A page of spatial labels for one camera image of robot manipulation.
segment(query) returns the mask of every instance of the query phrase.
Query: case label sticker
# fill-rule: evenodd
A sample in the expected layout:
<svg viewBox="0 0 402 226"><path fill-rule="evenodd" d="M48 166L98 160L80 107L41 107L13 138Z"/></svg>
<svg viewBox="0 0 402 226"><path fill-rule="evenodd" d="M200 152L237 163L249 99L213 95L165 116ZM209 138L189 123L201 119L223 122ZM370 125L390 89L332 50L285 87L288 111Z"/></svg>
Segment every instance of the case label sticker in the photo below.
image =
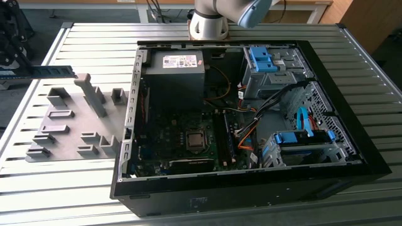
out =
<svg viewBox="0 0 402 226"><path fill-rule="evenodd" d="M249 158L255 163L257 163L257 157L253 153L251 153Z"/></svg>
<svg viewBox="0 0 402 226"><path fill-rule="evenodd" d="M241 91L239 91L237 94L239 94L239 99L243 100L243 98L244 98L244 93L243 93Z"/></svg>
<svg viewBox="0 0 402 226"><path fill-rule="evenodd" d="M164 56L163 68L197 67L195 55Z"/></svg>

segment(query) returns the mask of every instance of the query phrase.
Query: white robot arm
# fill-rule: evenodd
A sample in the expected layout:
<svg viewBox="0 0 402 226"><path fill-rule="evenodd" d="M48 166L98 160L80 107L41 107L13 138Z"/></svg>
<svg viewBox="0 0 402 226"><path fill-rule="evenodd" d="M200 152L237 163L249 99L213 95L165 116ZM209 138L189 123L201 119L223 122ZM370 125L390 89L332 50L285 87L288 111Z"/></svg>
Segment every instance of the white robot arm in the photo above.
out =
<svg viewBox="0 0 402 226"><path fill-rule="evenodd" d="M195 0L189 34L195 40L221 40L228 34L227 19L244 28L255 27L272 0Z"/></svg>

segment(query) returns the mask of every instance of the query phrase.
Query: power supply label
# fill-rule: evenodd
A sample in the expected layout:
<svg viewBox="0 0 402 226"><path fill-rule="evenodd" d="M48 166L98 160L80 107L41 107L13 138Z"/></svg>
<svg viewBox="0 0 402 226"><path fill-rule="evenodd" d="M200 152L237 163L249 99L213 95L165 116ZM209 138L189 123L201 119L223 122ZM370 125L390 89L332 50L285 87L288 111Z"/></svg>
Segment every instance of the power supply label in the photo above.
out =
<svg viewBox="0 0 402 226"><path fill-rule="evenodd" d="M164 56L163 68L197 67L195 55Z"/></svg>

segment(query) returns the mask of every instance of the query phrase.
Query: slotted aluminum surface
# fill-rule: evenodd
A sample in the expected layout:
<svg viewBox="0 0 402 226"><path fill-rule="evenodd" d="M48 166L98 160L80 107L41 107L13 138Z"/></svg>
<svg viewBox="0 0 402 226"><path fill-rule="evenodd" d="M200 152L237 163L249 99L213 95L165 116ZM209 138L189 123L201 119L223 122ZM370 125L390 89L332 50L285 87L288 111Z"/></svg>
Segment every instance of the slotted aluminum surface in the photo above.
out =
<svg viewBox="0 0 402 226"><path fill-rule="evenodd" d="M17 225L399 225L402 218L402 104L347 30L334 25L231 26L233 40L308 40L391 166L392 174L307 203L139 219L116 200L113 159L26 163L25 151L49 104L49 87L70 79L33 81L0 141L0 224ZM137 40L185 40L185 24L74 24L61 29L44 65L90 73L93 85L128 83Z"/></svg>

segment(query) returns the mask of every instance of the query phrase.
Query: blue plastic clip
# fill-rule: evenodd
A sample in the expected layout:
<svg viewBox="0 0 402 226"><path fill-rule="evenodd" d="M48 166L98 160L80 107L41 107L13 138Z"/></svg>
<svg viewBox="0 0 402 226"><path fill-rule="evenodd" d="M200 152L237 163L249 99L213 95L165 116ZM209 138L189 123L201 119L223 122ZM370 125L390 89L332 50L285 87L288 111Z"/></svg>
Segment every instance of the blue plastic clip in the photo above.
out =
<svg viewBox="0 0 402 226"><path fill-rule="evenodd" d="M275 137L276 144L280 144L281 143L280 136L277 134L275 134L273 137Z"/></svg>
<svg viewBox="0 0 402 226"><path fill-rule="evenodd" d="M296 143L296 136L293 132L279 133L283 144Z"/></svg>
<svg viewBox="0 0 402 226"><path fill-rule="evenodd" d="M268 150L269 150L269 148L268 148L268 146L265 146L265 147L264 147L264 151L263 151L263 156L264 156L264 154L268 152Z"/></svg>
<svg viewBox="0 0 402 226"><path fill-rule="evenodd" d="M335 141L336 140L336 136L335 136L334 131L328 130L327 134L328 134L328 138L331 139L331 141Z"/></svg>
<svg viewBox="0 0 402 226"><path fill-rule="evenodd" d="M299 107L296 111L296 129L304 129L307 131L307 136L313 137L313 133L309 127L308 111L304 107Z"/></svg>
<svg viewBox="0 0 402 226"><path fill-rule="evenodd" d="M265 47L249 47L249 57L255 63L256 72L276 72L277 67L271 61L271 54Z"/></svg>

